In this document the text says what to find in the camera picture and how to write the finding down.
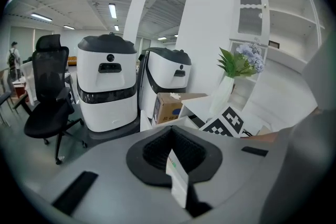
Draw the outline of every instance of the black office chair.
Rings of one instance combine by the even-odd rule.
[[[74,112],[70,101],[70,89],[65,87],[64,73],[69,55],[67,47],[61,47],[60,35],[48,35],[39,38],[36,51],[33,53],[33,70],[35,77],[36,97],[40,102],[29,113],[24,132],[33,138],[47,138],[57,135],[55,160],[56,164],[62,161],[58,158],[58,151],[63,135],[73,135],[67,130],[82,119],[68,122],[68,116]]]

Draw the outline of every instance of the floor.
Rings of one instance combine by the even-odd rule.
[[[76,89],[76,67],[70,67],[69,71],[73,78],[74,92],[78,100]],[[81,117],[78,105],[74,105],[75,113],[70,119]],[[2,124],[0,120],[0,149],[17,181],[23,183],[33,191],[38,192],[41,186],[51,180],[58,172],[69,163],[77,159],[87,149],[82,148],[81,143],[64,136],[61,141],[59,156],[64,157],[61,165],[55,164],[54,152],[56,137],[49,138],[49,145],[43,140],[26,136],[23,132],[28,114],[20,106],[18,114],[12,112],[7,105],[2,105],[1,114],[9,122],[10,127]],[[74,125],[69,132],[81,139],[88,141],[85,127],[79,123]]]

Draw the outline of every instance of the cardboard box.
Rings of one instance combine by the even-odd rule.
[[[178,93],[181,98],[175,99],[168,92],[159,92],[153,111],[152,125],[172,121],[178,118],[182,108],[182,100],[207,96],[205,93]]]

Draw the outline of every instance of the black slot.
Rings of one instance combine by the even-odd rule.
[[[119,63],[101,63],[98,68],[99,73],[119,73],[121,65]]]
[[[184,70],[177,70],[175,71],[174,77],[184,77],[185,71]]]
[[[81,173],[61,196],[54,201],[53,206],[70,216],[97,177],[98,175],[93,172],[85,171]]]
[[[245,146],[241,149],[241,151],[245,151],[251,154],[255,154],[255,155],[259,155],[262,157],[265,157],[268,153],[267,150],[261,150],[259,148],[255,148],[255,147],[250,147],[250,146]]]

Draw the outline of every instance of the white card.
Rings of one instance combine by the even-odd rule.
[[[172,195],[177,203],[185,208],[188,190],[188,174],[179,159],[171,150],[167,159],[166,174],[172,177]]]

